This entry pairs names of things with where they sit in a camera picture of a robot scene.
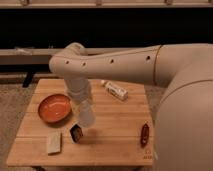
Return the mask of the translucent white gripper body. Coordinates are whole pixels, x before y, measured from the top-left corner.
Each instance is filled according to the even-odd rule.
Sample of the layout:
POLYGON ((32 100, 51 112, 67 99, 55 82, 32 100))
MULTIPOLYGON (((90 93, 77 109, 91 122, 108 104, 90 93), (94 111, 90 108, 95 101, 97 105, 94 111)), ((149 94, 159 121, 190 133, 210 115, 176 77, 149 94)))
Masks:
POLYGON ((75 110, 79 110, 84 102, 92 103, 91 85, 87 85, 78 92, 68 90, 67 93, 71 99, 71 105, 75 110))

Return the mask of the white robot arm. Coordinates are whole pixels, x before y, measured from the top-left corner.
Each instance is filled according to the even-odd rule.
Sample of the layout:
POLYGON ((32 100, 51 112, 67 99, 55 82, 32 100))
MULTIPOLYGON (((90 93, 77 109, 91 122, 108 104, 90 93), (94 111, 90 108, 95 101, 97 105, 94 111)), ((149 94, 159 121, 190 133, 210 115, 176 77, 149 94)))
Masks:
POLYGON ((213 171, 213 44, 157 45, 89 56, 72 43, 52 56, 76 102, 91 94, 90 79, 166 89, 155 120, 153 171, 213 171))

